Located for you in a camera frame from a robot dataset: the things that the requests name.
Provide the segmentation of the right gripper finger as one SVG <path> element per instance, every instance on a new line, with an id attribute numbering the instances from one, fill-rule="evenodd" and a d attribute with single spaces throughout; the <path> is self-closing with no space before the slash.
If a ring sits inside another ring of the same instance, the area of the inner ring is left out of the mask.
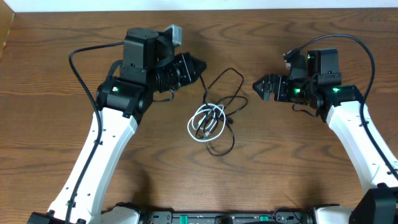
<path id="1" fill-rule="evenodd" d="M 275 86 L 254 85 L 253 90 L 264 100 L 269 101 L 271 94 L 275 93 Z"/>
<path id="2" fill-rule="evenodd" d="M 277 75 L 268 74 L 252 84 L 253 88 L 270 88 L 277 81 Z"/>

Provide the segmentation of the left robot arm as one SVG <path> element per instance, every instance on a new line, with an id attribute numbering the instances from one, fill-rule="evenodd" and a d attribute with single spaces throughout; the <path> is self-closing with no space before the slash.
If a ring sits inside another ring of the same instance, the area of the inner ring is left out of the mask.
<path id="1" fill-rule="evenodd" d="M 95 95 L 94 113 L 85 144 L 57 198 L 46 213 L 34 212 L 30 223 L 146 223 L 146 214 L 129 205 L 103 212 L 114 170 L 136 133 L 155 92 L 174 92 L 195 82 L 206 63 L 188 52 L 176 54 L 182 29 L 162 32 L 133 28 L 121 42 L 123 58 L 115 61 Z"/>

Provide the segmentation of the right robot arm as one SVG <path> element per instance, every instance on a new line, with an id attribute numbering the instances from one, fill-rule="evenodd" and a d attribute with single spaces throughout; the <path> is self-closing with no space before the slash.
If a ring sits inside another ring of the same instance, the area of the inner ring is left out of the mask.
<path id="1" fill-rule="evenodd" d="M 397 223 L 397 158 L 375 127 L 364 96 L 343 85 L 336 49 L 316 49 L 285 58 L 288 75 L 264 75 L 252 85 L 265 101 L 306 105 L 337 135 L 358 175 L 364 196 L 355 208 L 321 205 L 299 223 Z"/>

